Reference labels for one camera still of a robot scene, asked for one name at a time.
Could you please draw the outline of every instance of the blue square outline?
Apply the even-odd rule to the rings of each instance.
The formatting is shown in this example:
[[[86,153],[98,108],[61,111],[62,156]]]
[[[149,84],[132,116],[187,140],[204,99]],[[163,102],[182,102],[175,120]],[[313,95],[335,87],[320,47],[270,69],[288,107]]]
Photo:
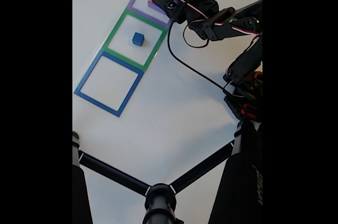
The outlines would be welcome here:
[[[89,78],[91,72],[93,71],[93,69],[95,68],[97,62],[100,60],[101,57],[106,57],[107,59],[110,59],[111,61],[118,63],[119,65],[135,72],[138,74],[136,80],[134,81],[132,87],[130,88],[128,94],[126,95],[125,99],[123,100],[121,106],[119,107],[118,110],[114,110],[110,107],[108,107],[107,105],[104,105],[102,103],[100,103],[99,101],[96,101],[95,99],[87,96],[86,94],[81,92],[81,89],[83,87],[83,85],[85,85],[87,79]],[[120,117],[122,111],[124,110],[124,108],[126,107],[129,99],[131,98],[132,94],[134,93],[138,83],[140,82],[142,76],[143,76],[144,72],[142,72],[142,70],[132,66],[131,64],[126,63],[125,61],[114,57],[112,55],[110,55],[109,53],[105,52],[104,50],[100,50],[98,52],[98,54],[96,55],[96,57],[94,58],[93,62],[91,63],[90,67],[88,68],[87,72],[84,74],[83,78],[81,79],[79,85],[76,87],[76,90],[74,91],[74,94],[76,94],[77,96],[91,102],[92,104],[104,109],[105,111],[112,113],[113,115]]]

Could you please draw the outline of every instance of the white table surface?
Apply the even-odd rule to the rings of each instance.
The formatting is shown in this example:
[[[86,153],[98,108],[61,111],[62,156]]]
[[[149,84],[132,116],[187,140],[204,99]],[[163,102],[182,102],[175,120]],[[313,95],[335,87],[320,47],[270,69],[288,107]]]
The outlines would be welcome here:
[[[239,9],[257,0],[216,0],[220,9]],[[73,75],[75,90],[129,0],[73,0]],[[171,46],[186,63],[217,83],[227,66],[248,46],[252,36],[188,47],[185,24],[174,24]],[[191,31],[187,39],[202,44]],[[121,117],[72,95],[72,129],[86,153],[150,185],[170,184],[233,139],[238,121],[213,84],[178,63],[166,38]],[[175,214],[186,224],[206,224],[222,163],[180,192]],[[83,167],[94,224],[142,223],[145,198]]]

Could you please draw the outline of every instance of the green tape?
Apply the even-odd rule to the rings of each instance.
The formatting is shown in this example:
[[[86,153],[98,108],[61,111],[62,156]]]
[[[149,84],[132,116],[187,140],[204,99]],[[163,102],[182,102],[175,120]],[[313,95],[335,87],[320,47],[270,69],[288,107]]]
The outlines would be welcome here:
[[[160,36],[159,39],[157,40],[157,42],[156,42],[156,44],[155,44],[153,50],[151,51],[151,53],[150,53],[150,55],[149,55],[149,57],[148,57],[148,59],[147,59],[147,61],[145,62],[144,65],[139,64],[139,63],[137,63],[137,62],[135,62],[135,61],[133,61],[133,60],[131,60],[131,59],[129,59],[129,58],[123,56],[122,54],[120,54],[120,53],[118,53],[118,52],[116,52],[116,51],[111,50],[110,48],[108,48],[108,45],[110,44],[110,42],[111,42],[112,39],[114,38],[114,35],[116,34],[116,32],[118,31],[118,29],[120,28],[120,26],[121,26],[123,20],[125,19],[125,17],[126,17],[127,15],[130,15],[130,16],[132,16],[132,17],[134,17],[134,18],[137,18],[137,19],[139,19],[140,21],[143,21],[143,22],[145,22],[145,23],[147,23],[147,24],[149,24],[149,25],[151,25],[151,26],[153,26],[153,27],[155,27],[155,28],[157,28],[157,29],[159,29],[159,30],[162,31],[161,36]],[[108,52],[110,55],[113,55],[113,56],[115,56],[115,57],[117,57],[117,58],[119,58],[119,59],[122,59],[123,61],[125,61],[125,62],[131,64],[132,66],[135,66],[136,68],[141,69],[143,72],[145,72],[145,71],[148,69],[150,63],[152,62],[152,60],[153,60],[153,58],[154,58],[154,56],[155,56],[155,54],[156,54],[156,52],[157,52],[159,46],[160,46],[161,43],[163,42],[163,40],[164,40],[164,38],[165,38],[167,32],[168,32],[168,30],[167,30],[165,27],[163,27],[163,26],[161,26],[161,25],[159,25],[159,24],[156,24],[156,23],[152,22],[151,20],[149,20],[149,19],[147,19],[147,18],[145,18],[145,17],[143,17],[143,16],[140,16],[140,15],[138,15],[138,14],[136,14],[136,13],[134,13],[134,12],[128,10],[128,9],[125,9],[124,12],[122,13],[121,17],[118,19],[118,21],[117,21],[115,27],[114,27],[113,30],[111,31],[110,35],[109,35],[108,38],[106,39],[106,41],[105,41],[105,43],[104,43],[102,49],[103,49],[104,51]]]

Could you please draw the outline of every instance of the blue cube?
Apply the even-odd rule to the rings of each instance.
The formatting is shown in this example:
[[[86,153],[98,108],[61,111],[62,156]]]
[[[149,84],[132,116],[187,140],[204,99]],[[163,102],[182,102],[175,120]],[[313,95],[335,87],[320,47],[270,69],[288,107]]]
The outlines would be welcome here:
[[[133,37],[133,44],[142,46],[144,41],[144,35],[135,32],[134,37]]]

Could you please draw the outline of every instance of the black vertical pole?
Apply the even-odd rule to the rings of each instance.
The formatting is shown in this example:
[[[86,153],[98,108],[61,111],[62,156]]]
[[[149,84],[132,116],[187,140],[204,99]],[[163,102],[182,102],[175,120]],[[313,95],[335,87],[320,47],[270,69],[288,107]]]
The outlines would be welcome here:
[[[79,164],[79,137],[73,132],[72,224],[92,224],[86,179]]]

